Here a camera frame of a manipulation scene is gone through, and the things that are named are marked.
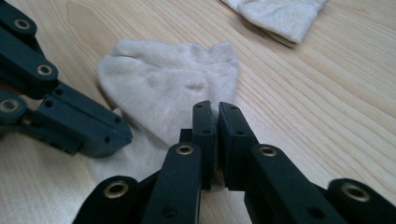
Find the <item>folded cloth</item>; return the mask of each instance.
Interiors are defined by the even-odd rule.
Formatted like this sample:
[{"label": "folded cloth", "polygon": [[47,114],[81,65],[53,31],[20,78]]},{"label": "folded cloth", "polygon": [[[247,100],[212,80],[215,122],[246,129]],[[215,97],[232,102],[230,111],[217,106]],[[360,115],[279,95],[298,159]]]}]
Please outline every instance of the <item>folded cloth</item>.
[{"label": "folded cloth", "polygon": [[277,41],[300,44],[328,0],[221,0]]},{"label": "folded cloth", "polygon": [[180,129],[192,127],[193,105],[209,100],[219,111],[220,101],[233,102],[238,59],[229,42],[205,49],[121,40],[99,63],[98,76],[107,97],[130,121],[134,141],[112,157],[90,160],[95,179],[127,175],[140,181],[161,169]]}]

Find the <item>white cloth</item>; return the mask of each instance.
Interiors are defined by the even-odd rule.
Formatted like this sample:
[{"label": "white cloth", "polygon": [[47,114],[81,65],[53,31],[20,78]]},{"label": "white cloth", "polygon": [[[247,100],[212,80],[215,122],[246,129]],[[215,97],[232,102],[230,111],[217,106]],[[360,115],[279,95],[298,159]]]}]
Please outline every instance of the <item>white cloth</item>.
[{"label": "white cloth", "polygon": [[221,0],[279,42],[300,44],[328,0]]},{"label": "white cloth", "polygon": [[121,40],[99,63],[98,76],[107,97],[129,120],[134,140],[111,157],[90,160],[96,181],[113,175],[140,181],[161,169],[180,129],[192,127],[193,105],[209,100],[216,112],[220,101],[233,101],[238,59],[229,42],[205,49]]}]

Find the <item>screw hole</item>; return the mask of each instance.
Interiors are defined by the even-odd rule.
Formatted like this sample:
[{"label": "screw hole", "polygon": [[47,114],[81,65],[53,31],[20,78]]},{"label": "screw hole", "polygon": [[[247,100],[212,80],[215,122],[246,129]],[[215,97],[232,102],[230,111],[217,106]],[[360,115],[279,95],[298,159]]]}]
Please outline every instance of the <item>screw hole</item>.
[{"label": "screw hole", "polygon": [[306,209],[306,212],[309,214],[309,216],[315,219],[323,219],[326,217],[323,211],[317,207],[309,207]]},{"label": "screw hole", "polygon": [[20,108],[18,101],[13,99],[6,99],[0,102],[0,111],[4,113],[13,113]]},{"label": "screw hole", "polygon": [[276,151],[273,148],[262,147],[260,148],[263,156],[273,157],[276,155]]},{"label": "screw hole", "polygon": [[105,188],[104,194],[109,199],[119,198],[128,191],[128,184],[122,180],[111,182]]},{"label": "screw hole", "polygon": [[119,193],[119,192],[121,192],[123,190],[123,186],[122,185],[114,185],[114,186],[112,186],[110,189],[109,189],[109,191],[111,192],[111,193]]},{"label": "screw hole", "polygon": [[37,67],[37,73],[41,76],[49,76],[52,74],[52,68],[46,64],[41,64]]},{"label": "screw hole", "polygon": [[180,155],[189,155],[194,151],[193,147],[182,146],[176,149],[176,152]]},{"label": "screw hole", "polygon": [[349,198],[362,203],[368,202],[370,200],[370,194],[368,194],[364,189],[348,183],[341,187],[341,191],[343,191]]},{"label": "screw hole", "polygon": [[18,27],[21,30],[28,30],[30,28],[30,24],[26,20],[18,19],[14,21],[14,24],[16,27]]},{"label": "screw hole", "polygon": [[163,210],[162,210],[163,217],[165,217],[167,219],[173,219],[177,216],[177,214],[178,214],[177,205],[170,203],[163,207]]},{"label": "screw hole", "polygon": [[64,94],[64,91],[62,91],[61,89],[57,89],[57,90],[55,90],[55,94],[62,95],[62,94]]},{"label": "screw hole", "polygon": [[46,102],[44,102],[44,106],[52,107],[53,106],[53,102],[52,101],[46,101]]}]

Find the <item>light wood surface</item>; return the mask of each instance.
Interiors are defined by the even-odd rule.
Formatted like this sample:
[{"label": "light wood surface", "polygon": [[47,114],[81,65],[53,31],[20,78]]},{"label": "light wood surface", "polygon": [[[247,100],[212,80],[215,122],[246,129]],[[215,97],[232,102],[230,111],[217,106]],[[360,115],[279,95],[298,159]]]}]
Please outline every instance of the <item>light wood surface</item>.
[{"label": "light wood surface", "polygon": [[[261,143],[322,187],[349,177],[396,204],[396,1],[330,0],[295,49],[218,0],[8,2],[35,21],[60,80],[103,105],[96,65],[119,39],[231,41],[235,104]],[[0,140],[0,223],[71,223],[94,187],[83,156],[18,133]],[[201,223],[249,223],[243,195],[204,195]]]}]

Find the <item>wood grain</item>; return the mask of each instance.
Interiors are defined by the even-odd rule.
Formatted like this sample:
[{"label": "wood grain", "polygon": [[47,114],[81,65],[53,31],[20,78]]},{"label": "wood grain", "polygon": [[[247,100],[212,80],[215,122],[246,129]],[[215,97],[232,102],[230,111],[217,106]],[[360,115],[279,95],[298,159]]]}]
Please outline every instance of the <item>wood grain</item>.
[{"label": "wood grain", "polygon": [[[331,0],[294,49],[220,1],[8,2],[36,22],[60,79],[105,106],[96,66],[119,39],[231,41],[240,59],[235,103],[262,143],[322,187],[349,177],[396,203],[395,1]],[[0,148],[0,223],[71,223],[94,188],[87,159],[17,133]],[[249,223],[242,198],[204,195],[201,223]]]}]

